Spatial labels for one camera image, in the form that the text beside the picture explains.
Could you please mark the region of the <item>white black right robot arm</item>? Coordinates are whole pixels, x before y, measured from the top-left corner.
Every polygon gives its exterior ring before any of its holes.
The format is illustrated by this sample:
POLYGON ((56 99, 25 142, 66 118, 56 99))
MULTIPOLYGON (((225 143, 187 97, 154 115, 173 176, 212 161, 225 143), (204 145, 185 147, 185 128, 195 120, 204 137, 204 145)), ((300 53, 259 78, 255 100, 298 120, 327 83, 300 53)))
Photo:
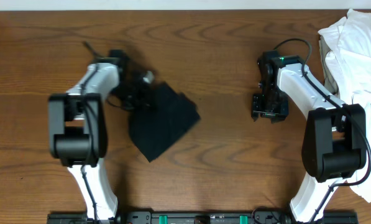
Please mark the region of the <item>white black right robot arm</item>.
POLYGON ((257 60, 261 93, 252 98, 251 117, 284 121, 292 100, 306 118, 301 158, 306 174, 286 212, 255 211, 255 223, 358 223, 355 212, 327 212, 336 189, 350 185, 357 170, 369 167, 365 111, 331 95, 297 55, 264 52, 257 60))

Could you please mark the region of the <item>black t-shirt with logo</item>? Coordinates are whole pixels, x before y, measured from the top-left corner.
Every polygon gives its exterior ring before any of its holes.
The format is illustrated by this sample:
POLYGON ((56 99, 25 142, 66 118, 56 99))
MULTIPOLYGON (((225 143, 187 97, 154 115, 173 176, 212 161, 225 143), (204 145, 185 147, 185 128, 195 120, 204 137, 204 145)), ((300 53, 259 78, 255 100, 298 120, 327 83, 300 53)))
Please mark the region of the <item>black t-shirt with logo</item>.
POLYGON ((130 115, 129 137, 152 162, 180 140, 199 120, 196 105, 167 83, 152 91, 152 106, 130 115))

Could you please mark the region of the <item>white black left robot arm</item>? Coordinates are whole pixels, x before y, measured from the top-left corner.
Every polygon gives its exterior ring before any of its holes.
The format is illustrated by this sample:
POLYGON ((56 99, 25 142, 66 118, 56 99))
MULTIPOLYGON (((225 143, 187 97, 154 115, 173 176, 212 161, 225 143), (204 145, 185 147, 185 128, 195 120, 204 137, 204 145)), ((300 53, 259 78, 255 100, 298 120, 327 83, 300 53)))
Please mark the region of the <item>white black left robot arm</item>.
POLYGON ((109 183, 104 157, 108 134, 103 104, 115 90, 124 90, 125 109, 140 105, 138 91, 155 79, 148 70, 128 68, 121 50, 94 54, 85 75, 65 93, 48 99, 49 149, 75 178, 86 203, 84 213, 51 213, 47 223, 119 223, 118 199, 109 183))

